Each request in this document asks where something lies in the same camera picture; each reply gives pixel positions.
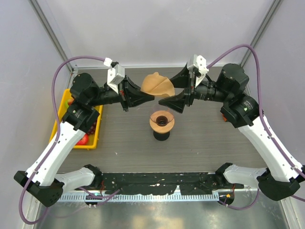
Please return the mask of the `brown paper coffee filter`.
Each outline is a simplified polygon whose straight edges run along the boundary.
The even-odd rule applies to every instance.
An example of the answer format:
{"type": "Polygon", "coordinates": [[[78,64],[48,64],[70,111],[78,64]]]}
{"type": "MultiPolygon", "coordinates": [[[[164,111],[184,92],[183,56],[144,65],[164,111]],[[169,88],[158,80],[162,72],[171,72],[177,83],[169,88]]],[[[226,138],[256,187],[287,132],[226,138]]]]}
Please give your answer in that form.
{"type": "Polygon", "coordinates": [[[159,75],[158,72],[147,75],[142,83],[141,91],[160,98],[175,95],[175,88],[168,77],[159,75]]]}

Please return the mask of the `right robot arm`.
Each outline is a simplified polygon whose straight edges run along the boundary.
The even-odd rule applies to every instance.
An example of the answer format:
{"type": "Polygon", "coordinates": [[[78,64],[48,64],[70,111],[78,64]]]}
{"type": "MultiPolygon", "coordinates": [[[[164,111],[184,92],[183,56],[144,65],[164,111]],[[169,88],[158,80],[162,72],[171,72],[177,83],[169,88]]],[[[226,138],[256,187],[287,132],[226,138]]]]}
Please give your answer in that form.
{"type": "Polygon", "coordinates": [[[208,78],[194,86],[190,78],[198,75],[195,68],[184,67],[171,79],[183,91],[161,99],[159,104],[182,113],[195,99],[222,103],[223,117],[250,141],[267,165],[249,168],[225,163],[215,172],[216,184],[221,188],[234,184],[256,187],[274,201],[292,197],[305,180],[305,168],[280,143],[259,110],[259,103],[244,92],[249,82],[244,69],[238,64],[226,64],[216,81],[208,78]]]}

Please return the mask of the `pink glass dripper cone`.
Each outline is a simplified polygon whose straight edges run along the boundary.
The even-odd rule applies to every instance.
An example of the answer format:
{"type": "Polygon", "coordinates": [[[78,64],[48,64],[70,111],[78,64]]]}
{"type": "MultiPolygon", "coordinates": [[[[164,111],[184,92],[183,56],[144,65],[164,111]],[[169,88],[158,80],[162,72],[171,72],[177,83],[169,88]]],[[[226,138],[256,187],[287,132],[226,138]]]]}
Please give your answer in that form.
{"type": "Polygon", "coordinates": [[[167,110],[156,110],[150,116],[151,127],[170,127],[174,125],[174,115],[167,110]]]}

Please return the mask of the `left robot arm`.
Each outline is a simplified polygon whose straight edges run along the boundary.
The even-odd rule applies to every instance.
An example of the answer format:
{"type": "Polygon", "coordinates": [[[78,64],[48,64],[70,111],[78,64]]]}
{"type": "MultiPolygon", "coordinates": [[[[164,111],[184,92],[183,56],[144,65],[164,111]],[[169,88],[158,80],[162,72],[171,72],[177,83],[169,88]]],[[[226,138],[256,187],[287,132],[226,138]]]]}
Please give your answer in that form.
{"type": "Polygon", "coordinates": [[[58,174],[58,170],[73,147],[85,136],[100,113],[98,105],[120,103],[124,111],[154,100],[154,96],[141,91],[128,76],[119,84],[117,93],[108,86],[99,87],[88,73],[77,75],[70,88],[73,102],[63,115],[54,138],[38,160],[26,171],[17,171],[14,180],[23,186],[45,207],[54,205],[62,194],[88,187],[98,189],[102,184],[101,171],[85,165],[77,171],[58,174]]]}

